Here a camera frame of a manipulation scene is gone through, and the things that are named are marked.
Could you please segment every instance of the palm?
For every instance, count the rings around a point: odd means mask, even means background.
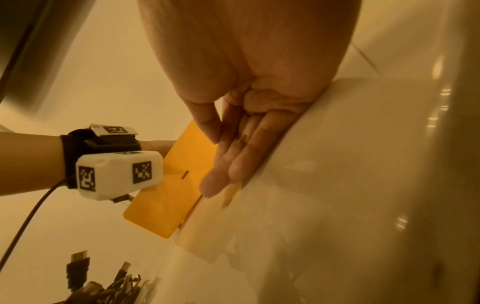
[[[251,176],[334,77],[359,0],[144,0],[165,73],[219,147],[205,196]],[[220,120],[214,102],[222,98]]]

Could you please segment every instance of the black cable plug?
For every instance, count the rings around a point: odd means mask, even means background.
[[[90,258],[87,257],[86,250],[71,255],[70,263],[66,265],[66,278],[68,280],[68,288],[72,292],[84,286],[87,281],[89,266]]]

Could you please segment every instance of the black cable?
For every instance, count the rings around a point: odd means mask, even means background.
[[[9,259],[10,255],[12,254],[12,251],[15,249],[15,246],[19,242],[20,238],[22,237],[22,234],[24,233],[25,229],[29,225],[30,221],[32,220],[32,218],[34,217],[35,213],[38,211],[40,206],[50,196],[50,194],[52,194],[52,192],[54,192],[58,187],[65,184],[67,179],[70,179],[70,178],[63,179],[62,181],[58,182],[55,186],[53,186],[47,193],[45,193],[45,195],[38,201],[35,207],[33,207],[33,209],[30,211],[30,214],[26,217],[25,221],[21,225],[20,229],[16,233],[15,237],[11,241],[10,245],[8,246],[7,250],[5,251],[5,253],[3,254],[3,257],[0,260],[0,272],[4,268],[5,263]]]

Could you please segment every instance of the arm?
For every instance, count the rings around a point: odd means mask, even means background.
[[[175,141],[140,142],[142,150],[166,156]],[[65,178],[57,136],[0,132],[0,196],[51,188]]]

